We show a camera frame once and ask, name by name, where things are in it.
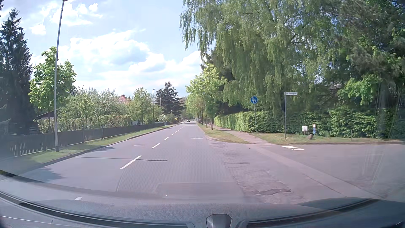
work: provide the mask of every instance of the fence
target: fence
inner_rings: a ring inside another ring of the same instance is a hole
[[[164,126],[164,123],[155,123],[155,127],[161,126]],[[59,146],[68,146],[80,142],[117,136],[149,128],[153,128],[153,125],[148,124],[87,130],[82,129],[79,131],[62,131],[58,132],[58,143]],[[53,148],[55,148],[55,136],[53,133],[26,136],[4,136],[0,138],[0,159],[26,155]]]

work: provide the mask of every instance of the pedestrian sign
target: pedestrian sign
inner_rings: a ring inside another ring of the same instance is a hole
[[[250,98],[250,102],[252,102],[252,104],[256,104],[258,101],[259,101],[259,99],[257,99],[256,96],[252,96],[252,97]]]

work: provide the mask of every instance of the asphalt road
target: asphalt road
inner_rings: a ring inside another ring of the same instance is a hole
[[[0,191],[30,201],[108,205],[405,201],[404,145],[299,148],[218,142],[185,122],[21,174],[36,181],[2,180]]]
[[[405,201],[405,145],[312,145],[264,147],[379,197]]]
[[[95,194],[110,192],[116,197],[245,200],[195,122],[113,144],[22,176],[95,190]],[[86,200],[80,193],[77,197]]]

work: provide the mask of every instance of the white cloud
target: white cloud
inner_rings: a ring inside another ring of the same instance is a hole
[[[93,64],[122,65],[144,61],[149,48],[131,39],[135,31],[112,32],[94,39],[71,38],[70,46],[60,47],[61,60],[81,58],[91,67]]]
[[[35,64],[44,63],[44,62],[45,62],[45,58],[42,55],[38,55],[38,56],[32,55],[30,64],[35,66]]]
[[[60,20],[60,9],[58,8],[56,12],[53,13],[49,18],[51,22],[58,24]],[[67,26],[77,26],[77,25],[87,25],[92,24],[91,21],[86,20],[83,16],[90,16],[90,17],[98,17],[101,18],[101,14],[95,14],[94,12],[97,11],[97,3],[94,3],[86,7],[85,4],[80,3],[76,9],[73,8],[73,5],[69,2],[65,2],[63,7],[63,14],[62,14],[62,24],[66,24]]]
[[[49,15],[49,13],[51,12],[51,10],[56,9],[58,7],[58,5],[55,2],[51,2],[46,8],[42,7],[40,13],[46,17]]]
[[[97,11],[97,8],[98,8],[98,4],[97,4],[97,3],[94,3],[94,4],[92,4],[92,5],[89,5],[89,10],[90,10],[91,12],[96,12],[96,11]]]
[[[161,63],[165,64],[165,67],[161,70],[153,72],[144,71],[148,67]],[[164,60],[163,54],[150,52],[146,61],[133,64],[128,70],[102,72],[97,75],[96,82],[78,81],[77,85],[98,86],[97,89],[110,88],[116,89],[119,94],[132,94],[139,87],[151,90],[152,88],[163,87],[165,82],[171,82],[181,96],[184,94],[185,85],[189,84],[190,80],[201,72],[199,65],[201,63],[198,51],[183,58],[181,62],[174,60],[167,61]]]
[[[43,35],[46,34],[46,29],[45,29],[45,26],[43,24],[39,24],[39,25],[36,25],[34,27],[30,27],[30,29],[31,29],[31,32],[33,34],[35,34],[35,35],[43,36]]]

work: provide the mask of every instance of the spruce tree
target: spruce tree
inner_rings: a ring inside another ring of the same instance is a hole
[[[170,82],[166,82],[164,88],[156,92],[155,103],[157,105],[160,105],[160,99],[162,99],[162,112],[165,115],[173,113],[175,116],[178,116],[184,109],[184,104],[180,101],[176,89]]]
[[[6,116],[10,119],[10,131],[28,133],[35,118],[34,107],[30,103],[31,54],[24,38],[21,18],[13,8],[0,29],[0,48],[3,76],[3,102],[6,104]]]

